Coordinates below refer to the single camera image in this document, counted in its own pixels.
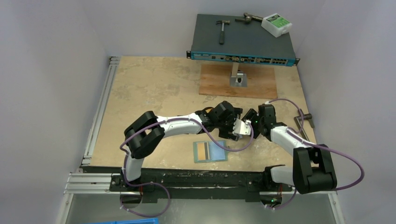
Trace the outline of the teal card holder wallet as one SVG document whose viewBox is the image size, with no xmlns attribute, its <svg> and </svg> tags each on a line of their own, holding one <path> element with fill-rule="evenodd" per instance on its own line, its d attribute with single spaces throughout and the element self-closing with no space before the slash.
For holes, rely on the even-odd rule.
<svg viewBox="0 0 396 224">
<path fill-rule="evenodd" d="M 207 162 L 219 162 L 219 161 L 227 161 L 228 160 L 228 152 L 223 148 L 219 147 L 212 141 L 206 141 L 208 143 L 208 150 L 210 153 L 210 158 L 207 161 L 198 161 L 197 160 L 197 143 L 203 141 L 197 141 L 193 143 L 193 155 L 195 163 L 207 163 Z"/>
</svg>

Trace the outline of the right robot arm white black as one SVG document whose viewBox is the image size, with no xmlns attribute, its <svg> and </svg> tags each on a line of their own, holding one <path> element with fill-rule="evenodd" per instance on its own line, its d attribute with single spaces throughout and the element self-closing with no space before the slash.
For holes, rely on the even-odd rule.
<svg viewBox="0 0 396 224">
<path fill-rule="evenodd" d="M 280 184 L 294 187 L 300 194 L 334 190 L 337 177 L 331 153 L 324 145 L 315 146 L 305 141 L 283 122 L 277 122 L 273 105 L 260 105 L 259 110 L 249 109 L 242 121 L 250 121 L 254 138 L 259 135 L 287 151 L 292 166 L 274 165 L 264 169 L 262 183 L 273 190 Z"/>
</svg>

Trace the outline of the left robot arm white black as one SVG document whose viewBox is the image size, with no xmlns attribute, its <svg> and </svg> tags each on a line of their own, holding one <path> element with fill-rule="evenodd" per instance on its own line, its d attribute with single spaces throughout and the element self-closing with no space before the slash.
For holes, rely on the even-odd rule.
<svg viewBox="0 0 396 224">
<path fill-rule="evenodd" d="M 184 116 L 163 117 L 153 111 L 145 112 L 124 131 L 125 140 L 120 148 L 126 153 L 126 160 L 121 185 L 128 191 L 138 188 L 145 157 L 152 154 L 164 138 L 210 133 L 218 129 L 219 137 L 238 140 L 232 131 L 242 112 L 242 108 L 234 107 L 227 101 Z"/>
</svg>

